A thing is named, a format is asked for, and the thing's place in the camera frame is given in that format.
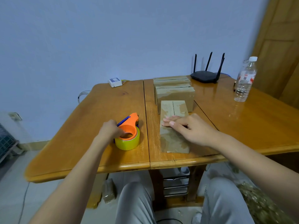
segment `white tile floor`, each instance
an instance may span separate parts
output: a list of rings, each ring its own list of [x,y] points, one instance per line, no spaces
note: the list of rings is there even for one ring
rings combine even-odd
[[[31,151],[27,152],[23,156],[20,156],[0,181],[1,224],[17,224],[21,215],[23,202],[24,209],[20,223],[28,223],[31,217],[34,215],[34,213],[41,206],[41,204],[47,199],[47,197],[56,189],[58,184],[62,181],[56,180],[40,184],[26,182],[26,180],[23,178],[24,170],[28,163],[37,153],[38,151]],[[181,175],[177,168],[162,169],[161,172],[164,177]],[[228,165],[227,162],[214,163],[207,166],[207,171],[204,172],[199,185],[198,195],[203,195],[205,187],[209,183],[210,179],[216,176],[223,176],[229,178],[235,183],[246,181],[252,184],[249,178],[241,171],[238,174],[233,173],[231,171],[231,167]],[[81,223],[98,223],[99,220],[102,223],[114,223],[119,195],[122,191],[122,188],[129,182],[141,182],[145,186],[151,197],[154,198],[152,182],[147,170],[111,173],[109,174],[109,178],[112,178],[116,185],[118,191],[117,199],[108,204],[105,204],[104,201],[101,201],[97,209],[86,209]],[[169,186],[173,184],[186,184],[187,181],[188,180],[169,181],[166,182],[164,186]],[[201,211],[201,208],[172,208],[156,212],[155,215],[157,220],[165,218],[176,218],[183,221],[183,223],[191,223],[192,216],[198,211]]]

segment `yellow tape roll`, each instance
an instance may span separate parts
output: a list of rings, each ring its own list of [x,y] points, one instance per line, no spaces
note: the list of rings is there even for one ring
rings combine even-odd
[[[133,148],[136,148],[140,140],[140,130],[138,127],[136,127],[136,129],[137,129],[136,137],[134,137],[129,141],[124,141],[122,139],[115,138],[115,145],[121,150],[132,150]]]

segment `forearm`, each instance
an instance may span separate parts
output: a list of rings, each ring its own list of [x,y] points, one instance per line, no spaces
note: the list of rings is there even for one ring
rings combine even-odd
[[[95,138],[73,170],[44,202],[30,223],[80,223],[100,159],[109,140]]]
[[[213,147],[241,169],[286,213],[298,220],[298,173],[220,132]]]

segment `white bottle cap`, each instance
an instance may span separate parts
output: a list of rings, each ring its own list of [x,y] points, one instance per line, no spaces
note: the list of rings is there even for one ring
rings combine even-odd
[[[257,61],[257,56],[251,56],[251,57],[249,57],[249,61]]]

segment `orange tape dispenser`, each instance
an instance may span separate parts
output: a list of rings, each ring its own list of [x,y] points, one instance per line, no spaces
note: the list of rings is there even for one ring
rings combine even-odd
[[[115,145],[121,150],[132,150],[136,148],[140,140],[140,130],[138,128],[139,117],[137,113],[132,113],[123,119],[117,126],[125,132],[125,136],[115,138]]]

